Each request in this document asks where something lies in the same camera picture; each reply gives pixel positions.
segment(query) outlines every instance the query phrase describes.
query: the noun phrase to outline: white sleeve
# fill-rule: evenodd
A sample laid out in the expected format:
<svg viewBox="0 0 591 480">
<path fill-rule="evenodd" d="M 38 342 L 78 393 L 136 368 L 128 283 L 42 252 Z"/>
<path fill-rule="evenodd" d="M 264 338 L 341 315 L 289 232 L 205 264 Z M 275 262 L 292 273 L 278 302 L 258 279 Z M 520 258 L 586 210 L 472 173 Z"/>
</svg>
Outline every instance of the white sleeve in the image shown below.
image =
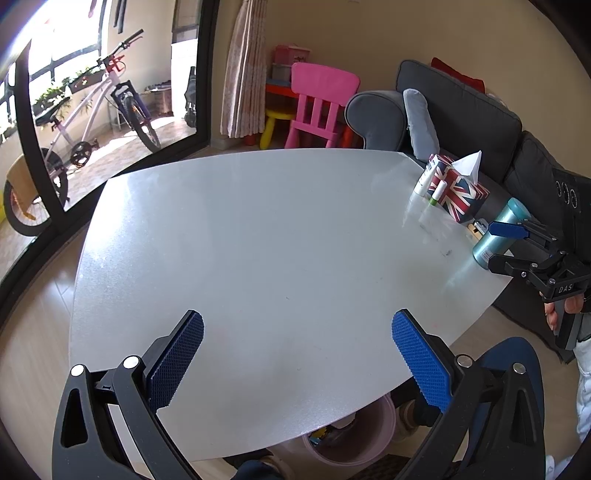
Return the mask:
<svg viewBox="0 0 591 480">
<path fill-rule="evenodd" d="M 577 390 L 577 434 L 582 442 L 591 427 L 591 339 L 578 342 L 574 354 L 580 372 Z"/>
</svg>

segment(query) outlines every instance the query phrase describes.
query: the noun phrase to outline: bicycle saddle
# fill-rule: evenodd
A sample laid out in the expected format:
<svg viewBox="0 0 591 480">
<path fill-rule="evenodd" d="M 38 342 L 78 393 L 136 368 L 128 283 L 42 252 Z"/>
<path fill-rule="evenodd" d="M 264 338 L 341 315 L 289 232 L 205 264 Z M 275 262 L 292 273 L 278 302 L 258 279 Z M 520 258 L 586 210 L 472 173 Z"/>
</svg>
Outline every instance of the bicycle saddle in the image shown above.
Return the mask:
<svg viewBox="0 0 591 480">
<path fill-rule="evenodd" d="M 54 115 L 57 111 L 61 108 L 61 106 L 70 100 L 70 97 L 64 97 L 62 100 L 57 102 L 54 106 L 49 107 L 44 112 L 41 112 L 39 115 L 35 117 L 35 125 L 41 127 L 49 122 L 57 122 L 57 119 L 54 119 Z"/>
</svg>

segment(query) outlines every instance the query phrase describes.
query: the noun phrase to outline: handlebar grip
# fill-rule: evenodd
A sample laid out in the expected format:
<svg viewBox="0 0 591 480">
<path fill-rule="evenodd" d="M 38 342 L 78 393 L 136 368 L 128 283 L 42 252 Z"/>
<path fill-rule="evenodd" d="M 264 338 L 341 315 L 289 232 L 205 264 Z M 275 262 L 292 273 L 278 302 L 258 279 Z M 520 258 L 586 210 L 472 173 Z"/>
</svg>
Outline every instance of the handlebar grip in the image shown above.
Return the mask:
<svg viewBox="0 0 591 480">
<path fill-rule="evenodd" d="M 140 28 L 136 33 L 134 33 L 133 35 L 131 35 L 130 37 L 126 38 L 123 42 L 121 43 L 129 43 L 130 41 L 132 41 L 135 37 L 139 37 L 142 33 L 144 33 L 144 29 Z"/>
<path fill-rule="evenodd" d="M 584 314 L 565 312 L 564 302 L 560 300 L 554 303 L 554 309 L 558 314 L 558 328 L 554 331 L 556 346 L 564 350 L 573 350 L 577 345 Z"/>
</svg>

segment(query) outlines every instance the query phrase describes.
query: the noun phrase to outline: white table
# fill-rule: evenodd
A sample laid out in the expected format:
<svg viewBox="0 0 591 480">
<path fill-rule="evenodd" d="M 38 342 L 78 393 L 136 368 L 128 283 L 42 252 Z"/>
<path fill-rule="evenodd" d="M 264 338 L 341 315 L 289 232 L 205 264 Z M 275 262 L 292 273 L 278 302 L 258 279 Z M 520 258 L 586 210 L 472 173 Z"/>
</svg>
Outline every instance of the white table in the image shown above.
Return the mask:
<svg viewBox="0 0 591 480">
<path fill-rule="evenodd" d="M 391 338 L 397 310 L 451 344 L 509 281 L 411 194 L 420 173 L 399 153 L 302 149 L 109 180 L 78 269 L 70 363 L 113 368 L 200 312 L 203 343 L 158 411 L 189 460 L 275 445 L 371 403 L 410 376 Z"/>
</svg>

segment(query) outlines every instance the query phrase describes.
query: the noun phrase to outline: pink chair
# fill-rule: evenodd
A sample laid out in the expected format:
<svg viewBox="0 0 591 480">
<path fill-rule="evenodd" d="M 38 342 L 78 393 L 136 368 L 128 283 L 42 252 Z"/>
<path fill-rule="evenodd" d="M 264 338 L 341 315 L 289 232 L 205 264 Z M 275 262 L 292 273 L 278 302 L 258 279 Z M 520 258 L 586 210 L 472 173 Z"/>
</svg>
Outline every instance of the pink chair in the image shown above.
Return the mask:
<svg viewBox="0 0 591 480">
<path fill-rule="evenodd" d="M 291 89 L 299 93 L 300 98 L 285 148 L 297 148 L 300 145 L 300 130 L 325 138 L 326 148 L 334 147 L 339 137 L 337 113 L 357 92 L 359 82 L 357 75 L 344 70 L 314 63 L 294 63 L 291 67 Z M 310 117 L 306 115 L 308 97 L 314 99 Z M 330 109 L 328 117 L 323 119 L 321 113 L 325 101 L 330 102 Z"/>
</svg>

